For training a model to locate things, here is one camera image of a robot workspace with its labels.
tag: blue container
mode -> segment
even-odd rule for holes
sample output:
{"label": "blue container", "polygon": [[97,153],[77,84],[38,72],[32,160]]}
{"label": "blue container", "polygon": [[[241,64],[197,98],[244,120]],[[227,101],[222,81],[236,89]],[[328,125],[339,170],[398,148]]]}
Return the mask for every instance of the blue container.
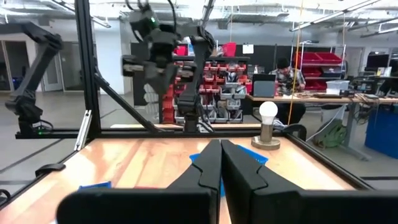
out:
{"label": "blue container", "polygon": [[398,159],[398,114],[379,109],[369,117],[365,146]]}
{"label": "blue container", "polygon": [[93,185],[87,185],[87,186],[80,186],[79,190],[81,189],[88,189],[88,188],[112,188],[112,184],[110,181],[100,183],[100,184],[93,184]]}
{"label": "blue container", "polygon": [[[253,157],[255,160],[257,160],[261,165],[265,165],[266,162],[268,161],[268,158],[253,152],[250,149],[246,149],[243,146],[238,145],[238,147],[240,149],[242,149],[244,152],[246,152],[247,154],[249,154],[251,157]],[[192,154],[191,156],[189,156],[189,158],[191,159],[191,161],[195,161],[195,159],[200,155],[200,153],[197,154]],[[225,196],[225,191],[224,191],[224,183],[223,183],[223,179],[221,179],[221,192],[220,192],[220,197],[224,197]]]}

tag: man sitting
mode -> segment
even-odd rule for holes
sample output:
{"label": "man sitting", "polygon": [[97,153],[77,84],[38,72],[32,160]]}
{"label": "man sitting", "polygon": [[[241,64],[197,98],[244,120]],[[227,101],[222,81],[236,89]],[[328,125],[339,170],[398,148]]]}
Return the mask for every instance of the man sitting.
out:
{"label": "man sitting", "polygon": [[[280,58],[277,61],[277,69],[271,71],[270,75],[276,75],[275,84],[278,86],[277,92],[281,94],[291,94],[293,90],[293,80],[295,70],[291,68],[290,62],[286,58]],[[295,91],[304,90],[305,80],[300,70],[296,71]],[[287,124],[289,122],[290,103],[277,103],[278,113],[276,118],[280,122]],[[293,103],[290,124],[297,124],[305,114],[305,105],[303,103]]]}

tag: white light bulb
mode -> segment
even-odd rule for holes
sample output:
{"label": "white light bulb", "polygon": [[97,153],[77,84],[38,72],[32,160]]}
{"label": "white light bulb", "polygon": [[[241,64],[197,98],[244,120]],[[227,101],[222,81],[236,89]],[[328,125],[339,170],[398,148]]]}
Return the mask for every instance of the white light bulb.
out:
{"label": "white light bulb", "polygon": [[274,102],[266,101],[260,106],[259,112],[262,123],[272,125],[274,123],[274,118],[278,113],[278,107]]}

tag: lamp base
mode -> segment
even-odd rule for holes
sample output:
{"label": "lamp base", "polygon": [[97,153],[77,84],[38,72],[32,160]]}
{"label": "lamp base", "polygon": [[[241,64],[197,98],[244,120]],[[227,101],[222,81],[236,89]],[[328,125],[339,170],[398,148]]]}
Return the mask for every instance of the lamp base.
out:
{"label": "lamp base", "polygon": [[258,149],[271,151],[280,148],[280,140],[272,138],[270,142],[263,142],[260,140],[260,136],[255,136],[251,139],[251,145]]}

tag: white sign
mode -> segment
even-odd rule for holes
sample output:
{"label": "white sign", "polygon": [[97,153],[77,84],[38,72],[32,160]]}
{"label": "white sign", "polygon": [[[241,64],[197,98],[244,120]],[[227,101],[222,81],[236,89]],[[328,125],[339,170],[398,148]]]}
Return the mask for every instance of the white sign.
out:
{"label": "white sign", "polygon": [[243,54],[253,54],[254,46],[252,44],[243,45]]}

